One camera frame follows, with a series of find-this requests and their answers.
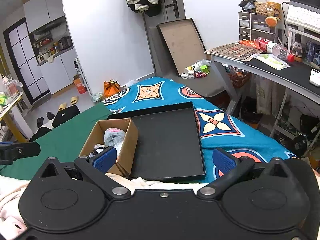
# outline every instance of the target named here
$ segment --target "patterned blanket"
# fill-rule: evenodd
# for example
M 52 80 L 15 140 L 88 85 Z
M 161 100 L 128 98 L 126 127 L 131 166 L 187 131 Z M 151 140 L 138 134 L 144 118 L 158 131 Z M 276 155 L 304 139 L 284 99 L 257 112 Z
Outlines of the patterned blanket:
M 272 157 L 296 158 L 274 139 L 226 114 L 185 85 L 153 77 L 106 98 L 103 103 L 113 113 L 192 101 L 204 153 L 206 177 L 211 182 L 223 173 L 212 161 L 213 149 L 221 147 L 236 157 L 249 156 L 256 162 Z

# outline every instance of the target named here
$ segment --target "white cabinet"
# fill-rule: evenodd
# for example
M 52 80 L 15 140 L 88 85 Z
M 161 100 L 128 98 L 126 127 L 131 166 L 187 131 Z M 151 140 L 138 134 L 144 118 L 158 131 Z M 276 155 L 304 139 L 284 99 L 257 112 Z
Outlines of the white cabinet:
M 39 68 L 52 94 L 71 84 L 60 56 L 55 57 L 52 63 L 46 62 Z
M 62 0 L 45 0 L 47 3 L 50 21 L 64 16 Z
M 45 0 L 30 0 L 23 8 L 29 33 L 50 22 Z
M 68 77 L 71 82 L 73 82 L 73 77 L 77 75 L 77 70 L 73 62 L 76 61 L 76 51 L 75 49 L 70 49 L 60 55 L 62 63 L 66 69 Z

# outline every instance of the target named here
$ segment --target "black tray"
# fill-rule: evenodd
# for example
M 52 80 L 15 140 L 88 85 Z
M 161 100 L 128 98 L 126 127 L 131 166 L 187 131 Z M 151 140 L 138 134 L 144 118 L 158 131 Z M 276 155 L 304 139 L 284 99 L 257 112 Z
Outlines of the black tray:
M 139 131 L 130 178 L 177 181 L 204 179 L 202 147 L 192 102 L 119 114 Z

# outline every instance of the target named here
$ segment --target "woven basket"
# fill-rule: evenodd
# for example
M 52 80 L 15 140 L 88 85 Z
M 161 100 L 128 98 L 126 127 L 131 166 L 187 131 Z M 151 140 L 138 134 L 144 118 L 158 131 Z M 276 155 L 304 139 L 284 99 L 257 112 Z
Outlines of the woven basket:
M 275 14 L 275 5 L 264 2 L 254 2 L 257 14 L 273 16 Z
M 228 73 L 228 76 L 229 76 L 233 86 L 235 88 L 240 88 L 250 80 L 251 73 L 248 73 L 244 77 L 234 76 L 234 75 L 232 75 L 230 73 Z

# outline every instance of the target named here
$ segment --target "door handle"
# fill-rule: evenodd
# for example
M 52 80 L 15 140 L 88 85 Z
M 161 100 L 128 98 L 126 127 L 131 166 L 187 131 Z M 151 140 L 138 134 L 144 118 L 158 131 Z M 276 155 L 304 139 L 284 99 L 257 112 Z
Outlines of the door handle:
M 177 0 L 172 0 L 172 3 L 166 5 L 165 7 L 166 7 L 166 8 L 173 7 L 172 10 L 174 11 L 174 14 L 175 14 L 176 18 L 180 18 Z

